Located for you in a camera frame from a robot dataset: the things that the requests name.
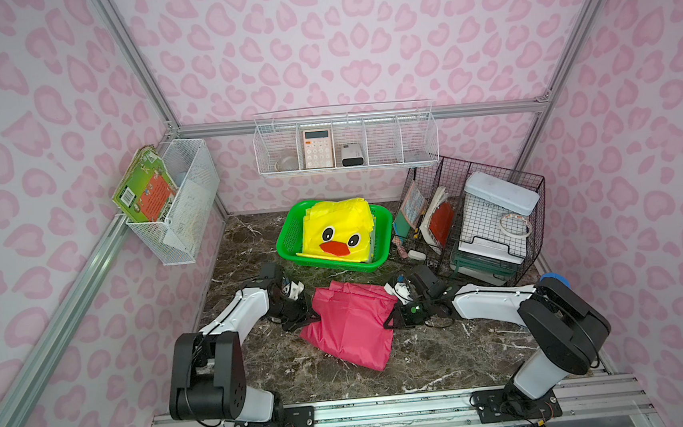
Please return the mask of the yellow duck raincoat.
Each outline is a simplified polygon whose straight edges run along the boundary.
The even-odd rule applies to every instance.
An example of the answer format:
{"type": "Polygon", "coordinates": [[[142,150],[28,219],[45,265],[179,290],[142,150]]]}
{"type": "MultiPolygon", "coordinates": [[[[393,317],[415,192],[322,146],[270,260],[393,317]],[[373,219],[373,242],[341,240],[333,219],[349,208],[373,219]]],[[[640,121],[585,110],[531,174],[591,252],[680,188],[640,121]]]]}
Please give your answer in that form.
{"type": "Polygon", "coordinates": [[[374,215],[365,199],[320,201],[303,216],[302,250],[298,255],[322,261],[369,263],[374,231],[374,215]]]}

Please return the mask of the small grey white device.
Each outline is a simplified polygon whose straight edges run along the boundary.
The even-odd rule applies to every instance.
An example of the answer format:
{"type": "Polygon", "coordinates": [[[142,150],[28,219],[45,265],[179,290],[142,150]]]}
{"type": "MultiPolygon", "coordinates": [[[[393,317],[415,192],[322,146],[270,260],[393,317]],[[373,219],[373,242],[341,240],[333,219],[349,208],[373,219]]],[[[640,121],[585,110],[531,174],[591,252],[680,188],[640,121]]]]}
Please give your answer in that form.
{"type": "Polygon", "coordinates": [[[339,150],[339,153],[342,167],[354,168],[354,166],[365,166],[365,156],[360,144],[345,144],[339,150]]]}

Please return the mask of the green red book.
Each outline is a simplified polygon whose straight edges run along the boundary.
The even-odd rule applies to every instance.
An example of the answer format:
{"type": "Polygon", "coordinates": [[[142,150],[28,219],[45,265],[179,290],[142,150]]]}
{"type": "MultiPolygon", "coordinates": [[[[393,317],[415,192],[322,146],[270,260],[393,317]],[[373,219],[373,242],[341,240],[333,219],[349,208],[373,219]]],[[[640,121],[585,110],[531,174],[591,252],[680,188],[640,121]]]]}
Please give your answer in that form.
{"type": "Polygon", "coordinates": [[[132,223],[163,223],[178,194],[154,146],[137,151],[112,200],[132,223]]]}

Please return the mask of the pink white calculator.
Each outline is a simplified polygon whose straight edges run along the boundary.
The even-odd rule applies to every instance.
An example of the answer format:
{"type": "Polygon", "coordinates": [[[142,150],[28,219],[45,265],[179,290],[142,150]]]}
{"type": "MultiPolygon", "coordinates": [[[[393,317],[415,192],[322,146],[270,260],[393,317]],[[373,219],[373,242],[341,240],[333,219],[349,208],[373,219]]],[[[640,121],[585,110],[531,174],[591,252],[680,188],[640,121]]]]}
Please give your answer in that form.
{"type": "Polygon", "coordinates": [[[333,136],[329,128],[305,129],[302,136],[307,169],[325,169],[335,166],[333,136]]]}

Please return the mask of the magenta raincoat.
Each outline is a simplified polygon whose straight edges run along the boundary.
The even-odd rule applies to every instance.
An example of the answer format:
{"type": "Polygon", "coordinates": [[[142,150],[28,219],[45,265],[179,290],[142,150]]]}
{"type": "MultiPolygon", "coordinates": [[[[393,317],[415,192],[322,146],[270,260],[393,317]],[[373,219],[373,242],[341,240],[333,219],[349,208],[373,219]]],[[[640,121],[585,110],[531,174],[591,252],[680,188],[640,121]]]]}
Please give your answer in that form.
{"type": "Polygon", "coordinates": [[[383,371],[394,335],[385,322],[397,302],[381,286],[334,281],[315,290],[312,309],[319,320],[302,329],[300,337],[335,358],[383,371]]]}

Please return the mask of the colourful picture book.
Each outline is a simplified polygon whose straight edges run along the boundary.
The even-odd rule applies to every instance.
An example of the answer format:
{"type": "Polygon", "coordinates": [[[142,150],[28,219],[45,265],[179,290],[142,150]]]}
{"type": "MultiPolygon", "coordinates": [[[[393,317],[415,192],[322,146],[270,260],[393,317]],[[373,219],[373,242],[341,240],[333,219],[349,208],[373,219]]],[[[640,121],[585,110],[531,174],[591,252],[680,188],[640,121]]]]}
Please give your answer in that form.
{"type": "Polygon", "coordinates": [[[426,207],[426,197],[423,196],[416,181],[411,181],[404,192],[397,215],[394,219],[395,234],[399,238],[408,239],[419,229],[420,219],[426,207]]]}

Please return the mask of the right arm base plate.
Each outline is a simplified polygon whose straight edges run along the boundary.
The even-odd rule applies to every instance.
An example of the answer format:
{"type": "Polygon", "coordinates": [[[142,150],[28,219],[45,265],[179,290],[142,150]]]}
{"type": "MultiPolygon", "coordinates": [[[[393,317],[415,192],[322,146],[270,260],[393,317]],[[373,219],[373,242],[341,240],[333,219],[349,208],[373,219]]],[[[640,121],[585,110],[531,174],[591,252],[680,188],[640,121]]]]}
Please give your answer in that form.
{"type": "Polygon", "coordinates": [[[481,390],[471,394],[469,403],[477,410],[482,424],[548,421],[564,414],[553,391],[530,399],[518,390],[481,390]]]}

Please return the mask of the white plastic lidded box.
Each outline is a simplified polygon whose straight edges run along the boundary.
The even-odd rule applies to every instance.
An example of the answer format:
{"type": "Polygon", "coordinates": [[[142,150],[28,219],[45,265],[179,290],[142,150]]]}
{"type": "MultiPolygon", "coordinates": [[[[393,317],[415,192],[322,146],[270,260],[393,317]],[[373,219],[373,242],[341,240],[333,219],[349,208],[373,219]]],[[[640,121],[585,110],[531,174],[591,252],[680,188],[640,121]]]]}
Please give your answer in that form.
{"type": "Polygon", "coordinates": [[[540,194],[478,172],[466,180],[464,196],[459,251],[521,265],[535,233],[532,215],[540,194]]]}

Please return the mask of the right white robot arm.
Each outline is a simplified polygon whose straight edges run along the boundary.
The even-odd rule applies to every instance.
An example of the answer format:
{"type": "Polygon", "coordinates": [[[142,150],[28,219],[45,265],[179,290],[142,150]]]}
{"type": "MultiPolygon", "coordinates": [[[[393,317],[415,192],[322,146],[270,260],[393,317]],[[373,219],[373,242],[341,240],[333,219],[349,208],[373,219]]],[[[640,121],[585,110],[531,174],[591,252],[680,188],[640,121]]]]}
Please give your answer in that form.
{"type": "Polygon", "coordinates": [[[403,281],[412,290],[384,322],[385,329],[425,325],[434,317],[493,320],[526,327],[536,350],[507,384],[486,396],[472,395],[472,405],[495,404],[499,414],[525,413],[543,404],[567,375],[583,375],[598,362],[599,352],[611,334],[611,324],[578,296],[563,277],[549,273],[525,287],[484,287],[447,281],[427,266],[416,268],[403,281]]]}

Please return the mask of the white round dish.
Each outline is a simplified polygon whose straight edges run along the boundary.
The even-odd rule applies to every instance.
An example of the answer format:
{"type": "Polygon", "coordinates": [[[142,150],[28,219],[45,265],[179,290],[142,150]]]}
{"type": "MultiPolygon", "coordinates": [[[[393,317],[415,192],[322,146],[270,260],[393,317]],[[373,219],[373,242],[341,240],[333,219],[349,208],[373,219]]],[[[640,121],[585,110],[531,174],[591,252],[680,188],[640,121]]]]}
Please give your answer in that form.
{"type": "Polygon", "coordinates": [[[299,157],[296,152],[282,153],[275,164],[276,172],[297,172],[300,170],[299,157]]]}

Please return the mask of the green plastic basket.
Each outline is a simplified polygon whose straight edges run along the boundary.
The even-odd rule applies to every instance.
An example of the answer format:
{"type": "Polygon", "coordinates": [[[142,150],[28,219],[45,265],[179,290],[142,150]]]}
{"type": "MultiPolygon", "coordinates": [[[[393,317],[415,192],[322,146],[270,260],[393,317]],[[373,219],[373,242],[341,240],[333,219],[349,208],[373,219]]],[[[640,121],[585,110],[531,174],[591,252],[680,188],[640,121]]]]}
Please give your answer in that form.
{"type": "Polygon", "coordinates": [[[340,269],[346,271],[373,273],[380,268],[390,255],[390,245],[393,239],[393,217],[389,210],[382,206],[370,205],[374,215],[374,237],[371,245],[372,257],[369,263],[344,263],[339,261],[327,261],[321,259],[305,258],[298,255],[302,244],[302,219],[307,209],[320,202],[319,200],[306,200],[292,207],[288,212],[284,227],[282,228],[276,250],[281,258],[302,266],[323,267],[328,269],[340,269]]]}

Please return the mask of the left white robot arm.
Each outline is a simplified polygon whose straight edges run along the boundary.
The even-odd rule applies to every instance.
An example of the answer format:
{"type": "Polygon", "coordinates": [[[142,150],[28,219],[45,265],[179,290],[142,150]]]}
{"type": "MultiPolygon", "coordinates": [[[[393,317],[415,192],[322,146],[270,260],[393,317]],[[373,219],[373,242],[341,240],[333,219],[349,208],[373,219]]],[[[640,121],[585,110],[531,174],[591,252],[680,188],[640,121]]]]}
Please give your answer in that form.
{"type": "Polygon", "coordinates": [[[211,323],[175,341],[168,408],[173,419],[207,427],[213,420],[282,420],[280,399],[246,381],[243,342],[262,319],[294,332],[318,322],[320,316],[301,283],[292,281],[279,264],[263,264],[258,276],[238,289],[211,323]]]}

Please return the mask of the white paper sheet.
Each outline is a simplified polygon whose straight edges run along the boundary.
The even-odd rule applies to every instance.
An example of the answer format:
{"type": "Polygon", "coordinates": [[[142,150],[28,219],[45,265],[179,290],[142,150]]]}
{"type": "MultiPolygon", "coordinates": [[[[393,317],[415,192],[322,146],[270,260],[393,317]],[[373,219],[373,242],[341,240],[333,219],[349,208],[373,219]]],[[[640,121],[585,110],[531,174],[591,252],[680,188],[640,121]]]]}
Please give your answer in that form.
{"type": "Polygon", "coordinates": [[[166,218],[168,230],[162,243],[186,252],[194,259],[202,243],[213,203],[214,194],[211,190],[194,181],[184,180],[166,218]]]}

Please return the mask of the blue lid clear jar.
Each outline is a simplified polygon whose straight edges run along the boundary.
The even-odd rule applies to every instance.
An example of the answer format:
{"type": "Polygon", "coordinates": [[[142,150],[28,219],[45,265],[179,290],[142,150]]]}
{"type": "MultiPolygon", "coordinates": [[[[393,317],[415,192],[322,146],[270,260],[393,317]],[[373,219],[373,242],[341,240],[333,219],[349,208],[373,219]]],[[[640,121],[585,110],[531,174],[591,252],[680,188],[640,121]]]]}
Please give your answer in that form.
{"type": "Polygon", "coordinates": [[[540,280],[541,282],[555,280],[557,282],[560,282],[562,285],[565,285],[567,288],[571,288],[571,283],[569,283],[569,280],[567,280],[564,276],[561,276],[557,273],[546,273],[541,276],[540,280]]]}

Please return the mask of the red white booklet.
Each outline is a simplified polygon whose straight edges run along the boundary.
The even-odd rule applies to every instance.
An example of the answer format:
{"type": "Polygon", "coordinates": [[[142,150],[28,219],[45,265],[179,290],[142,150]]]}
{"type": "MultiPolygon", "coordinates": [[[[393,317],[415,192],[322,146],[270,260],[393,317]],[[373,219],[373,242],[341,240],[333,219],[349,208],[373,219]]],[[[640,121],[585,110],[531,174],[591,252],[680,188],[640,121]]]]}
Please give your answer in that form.
{"type": "Polygon", "coordinates": [[[437,254],[441,254],[446,246],[455,216],[449,198],[445,186],[437,187],[419,228],[427,246],[437,254]]]}

